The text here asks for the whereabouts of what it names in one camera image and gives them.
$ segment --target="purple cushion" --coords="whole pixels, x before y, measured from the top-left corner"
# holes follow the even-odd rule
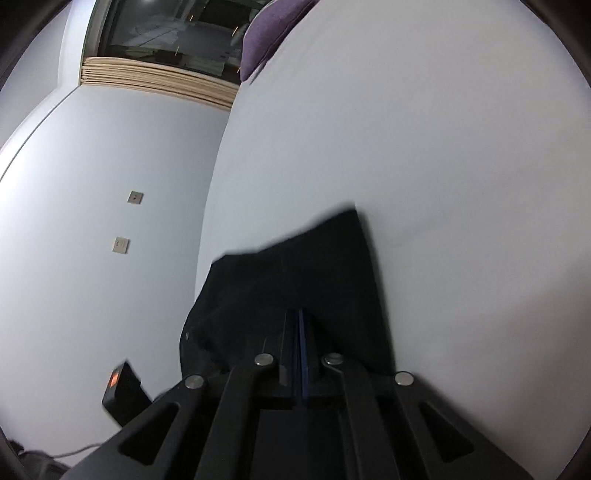
[[[240,80],[270,59],[287,34],[319,0],[274,0],[252,21],[244,35]]]

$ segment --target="black metal frame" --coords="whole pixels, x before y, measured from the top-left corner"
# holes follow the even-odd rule
[[[531,480],[420,379],[398,384],[331,353],[313,320],[288,315],[267,343],[273,353],[253,352],[229,374],[177,384],[64,480],[250,478],[259,413],[299,408],[339,418],[340,447],[323,459],[344,462],[333,478]]]

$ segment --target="wall switch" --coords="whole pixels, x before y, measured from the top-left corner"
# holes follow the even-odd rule
[[[115,239],[115,244],[113,245],[113,252],[115,252],[116,254],[126,254],[128,247],[129,238],[123,238],[122,236],[118,236]]]
[[[135,203],[139,205],[142,203],[142,198],[144,198],[144,194],[141,192],[131,192],[129,194],[129,198],[127,199],[127,203]]]

